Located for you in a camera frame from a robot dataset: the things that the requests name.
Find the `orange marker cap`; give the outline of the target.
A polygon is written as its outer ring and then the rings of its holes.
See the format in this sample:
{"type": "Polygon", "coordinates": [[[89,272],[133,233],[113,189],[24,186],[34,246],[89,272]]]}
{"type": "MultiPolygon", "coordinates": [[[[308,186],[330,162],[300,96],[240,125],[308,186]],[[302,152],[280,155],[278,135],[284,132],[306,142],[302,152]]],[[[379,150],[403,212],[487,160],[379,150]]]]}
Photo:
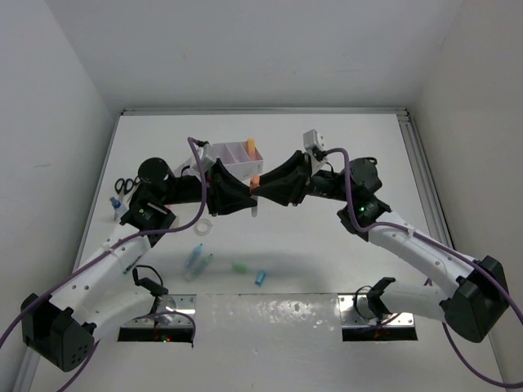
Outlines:
{"type": "Polygon", "coordinates": [[[260,186],[260,176],[254,176],[250,180],[250,190],[254,190],[260,186]]]}

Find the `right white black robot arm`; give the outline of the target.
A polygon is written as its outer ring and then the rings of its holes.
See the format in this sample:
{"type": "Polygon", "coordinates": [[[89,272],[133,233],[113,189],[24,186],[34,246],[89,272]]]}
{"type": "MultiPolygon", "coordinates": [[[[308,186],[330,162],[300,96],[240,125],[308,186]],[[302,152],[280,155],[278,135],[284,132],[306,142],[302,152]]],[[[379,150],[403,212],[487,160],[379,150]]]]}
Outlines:
{"type": "Polygon", "coordinates": [[[503,266],[491,256],[479,261],[446,247],[405,222],[376,192],[382,187],[377,160],[344,160],[344,169],[313,171],[312,157],[297,151],[260,177],[252,193],[282,206],[306,196],[343,201],[343,227],[365,242],[407,262],[432,282],[416,288],[397,278],[381,278],[366,294],[370,318],[405,311],[439,320],[473,343],[482,342],[509,306],[503,266]]]}

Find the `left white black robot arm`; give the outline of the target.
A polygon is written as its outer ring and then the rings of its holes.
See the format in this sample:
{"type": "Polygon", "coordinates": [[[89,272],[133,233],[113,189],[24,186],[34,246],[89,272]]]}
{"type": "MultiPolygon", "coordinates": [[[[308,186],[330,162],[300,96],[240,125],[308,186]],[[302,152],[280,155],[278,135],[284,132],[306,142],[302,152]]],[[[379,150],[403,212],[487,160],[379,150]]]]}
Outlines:
{"type": "Polygon", "coordinates": [[[199,203],[210,214],[229,215],[256,206],[246,180],[262,173],[263,161],[245,158],[189,159],[175,171],[161,158],[148,158],[133,178],[119,178],[117,192],[130,194],[118,224],[81,267],[49,292],[21,305],[23,342],[60,370],[77,368],[110,330],[161,310],[169,290],[139,275],[140,259],[172,230],[172,204],[199,203]]]}

